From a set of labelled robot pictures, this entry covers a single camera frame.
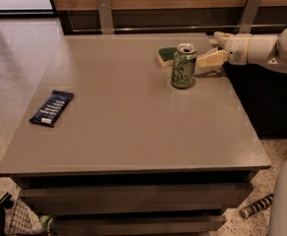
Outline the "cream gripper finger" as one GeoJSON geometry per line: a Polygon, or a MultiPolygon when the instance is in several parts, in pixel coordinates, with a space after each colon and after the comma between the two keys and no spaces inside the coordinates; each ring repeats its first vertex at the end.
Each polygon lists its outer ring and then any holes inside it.
{"type": "Polygon", "coordinates": [[[226,41],[233,36],[233,33],[216,31],[213,35],[219,47],[224,47],[226,41]]]}
{"type": "Polygon", "coordinates": [[[222,65],[228,60],[228,53],[220,48],[212,48],[197,58],[196,74],[221,72],[222,65]]]}

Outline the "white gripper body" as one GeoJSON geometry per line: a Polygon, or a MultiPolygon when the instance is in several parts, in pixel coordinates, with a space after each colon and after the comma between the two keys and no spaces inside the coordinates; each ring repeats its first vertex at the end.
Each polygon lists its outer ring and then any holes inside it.
{"type": "Polygon", "coordinates": [[[246,65],[248,63],[248,51],[252,40],[250,33],[238,33],[229,37],[224,45],[228,53],[228,62],[232,65],[246,65]]]}

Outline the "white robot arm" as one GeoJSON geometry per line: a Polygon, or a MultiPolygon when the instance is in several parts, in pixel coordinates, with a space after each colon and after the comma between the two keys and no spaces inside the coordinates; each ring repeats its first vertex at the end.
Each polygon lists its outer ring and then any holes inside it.
{"type": "MultiPolygon", "coordinates": [[[[214,38],[220,47],[202,54],[199,69],[232,65],[258,64],[272,71],[287,70],[287,28],[281,34],[225,33],[214,38]]],[[[287,236],[287,160],[281,166],[274,189],[268,236],[287,236]]]]}

